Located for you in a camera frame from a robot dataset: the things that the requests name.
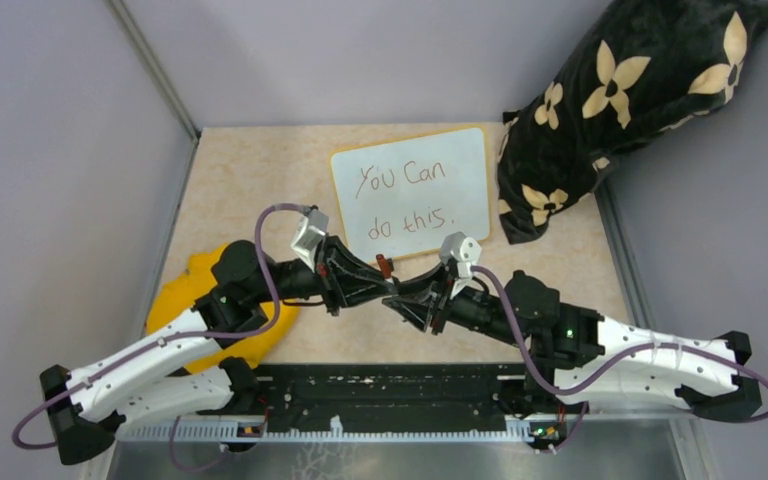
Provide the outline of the yellow-framed whiteboard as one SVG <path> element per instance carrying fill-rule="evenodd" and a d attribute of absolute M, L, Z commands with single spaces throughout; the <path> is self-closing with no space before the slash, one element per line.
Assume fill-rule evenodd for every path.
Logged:
<path fill-rule="evenodd" d="M 462 232 L 491 234 L 486 131 L 461 127 L 332 154 L 344 241 L 370 263 L 437 250 Z"/>

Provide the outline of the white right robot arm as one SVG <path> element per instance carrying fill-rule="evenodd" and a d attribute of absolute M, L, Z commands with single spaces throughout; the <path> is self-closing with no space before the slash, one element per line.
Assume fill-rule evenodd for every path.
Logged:
<path fill-rule="evenodd" d="M 729 332 L 712 340 L 687 339 L 619 322 L 560 299 L 558 290 L 522 270 L 495 287 L 456 291 L 450 268 L 402 282 L 384 299 L 420 331 L 439 334 L 453 323 L 519 351 L 525 368 L 523 398 L 536 412 L 556 404 L 651 403 L 723 423 L 760 418 L 760 379 L 745 363 L 748 337 Z"/>

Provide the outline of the red marker cap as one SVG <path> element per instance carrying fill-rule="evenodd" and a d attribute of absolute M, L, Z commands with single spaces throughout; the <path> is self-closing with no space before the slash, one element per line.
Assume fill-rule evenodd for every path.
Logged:
<path fill-rule="evenodd" d="M 391 258 L 386 257 L 383 254 L 377 254 L 375 257 L 376 264 L 379 268 L 382 278 L 390 283 L 394 282 L 394 264 Z"/>

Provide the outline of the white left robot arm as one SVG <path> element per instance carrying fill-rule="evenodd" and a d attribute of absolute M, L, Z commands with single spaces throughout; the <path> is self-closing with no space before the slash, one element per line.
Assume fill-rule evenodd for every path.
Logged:
<path fill-rule="evenodd" d="M 55 365 L 41 373 L 63 465 L 93 459 L 147 423 L 260 413 L 255 360 L 240 346 L 276 332 L 286 301 L 309 299 L 336 312 L 391 296 L 396 287 L 389 258 L 359 260 L 335 236 L 282 262 L 254 242 L 235 241 L 208 275 L 209 287 L 139 341 L 84 367 Z"/>

